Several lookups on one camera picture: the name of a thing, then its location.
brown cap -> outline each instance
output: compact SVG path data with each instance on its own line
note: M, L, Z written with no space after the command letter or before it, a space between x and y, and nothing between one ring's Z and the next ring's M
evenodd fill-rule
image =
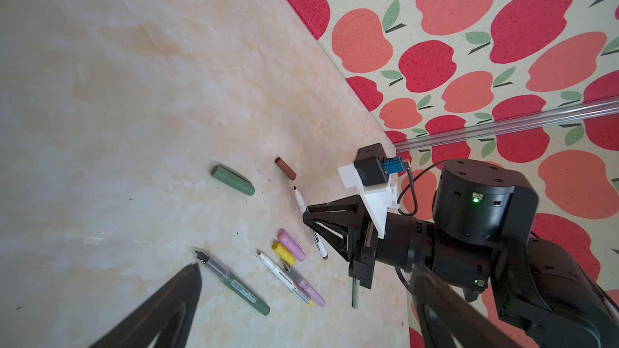
M288 166L288 164L286 164L286 162L282 160L282 158L276 158L275 164L277 164L277 166L283 171L283 173L288 176L288 179L295 180L297 178L297 174L295 173L295 171L293 171Z

pink cap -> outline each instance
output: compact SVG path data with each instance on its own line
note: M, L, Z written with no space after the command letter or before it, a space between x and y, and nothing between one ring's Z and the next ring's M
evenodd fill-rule
M282 230L277 235L277 239L279 239L279 242L281 242L296 259L299 261L305 260L305 253L302 251L301 246L286 230Z
M312 285L310 285L309 282L305 280L305 278L301 277L301 281L297 282L297 285L299 285L301 289L303 289L318 305L321 307L327 305L327 301L325 301L324 298L318 294L318 292L312 287Z

yellow cap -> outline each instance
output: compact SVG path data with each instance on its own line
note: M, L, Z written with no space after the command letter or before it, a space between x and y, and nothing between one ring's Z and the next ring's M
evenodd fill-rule
M297 260L295 259L295 257L290 254L290 251L288 251L283 244L276 242L273 244L273 246L271 247L273 249L274 252L277 253L277 255L279 255L284 262L286 262L288 265L293 266L295 264L295 262L297 262Z

pink highlighter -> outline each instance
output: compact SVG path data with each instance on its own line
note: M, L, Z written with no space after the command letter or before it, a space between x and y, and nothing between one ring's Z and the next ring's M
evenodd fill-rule
M317 303L321 307L327 305L327 301L325 301L324 298L322 298L320 294L318 294L318 292L312 287L312 285L310 285L310 283L307 282L306 279L298 273L298 271L294 270L286 262L283 263L283 270L290 277L290 279L292 279L292 281L299 285L299 287L303 289L303 291L306 292L312 300L314 300L315 303Z
M301 245L297 243L297 241L290 235L286 230L280 231L277 234L277 239L279 242L283 244L285 248L290 251L290 254L294 256L299 261L303 262L305 260L305 253L301 249Z

pen nib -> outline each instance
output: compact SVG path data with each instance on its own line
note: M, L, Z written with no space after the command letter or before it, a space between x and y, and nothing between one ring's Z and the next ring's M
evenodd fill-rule
M207 256L206 254L204 254L202 251L199 250L194 250L196 253L196 257L197 259L200 259L200 262L202 263L206 263L209 261L209 256Z

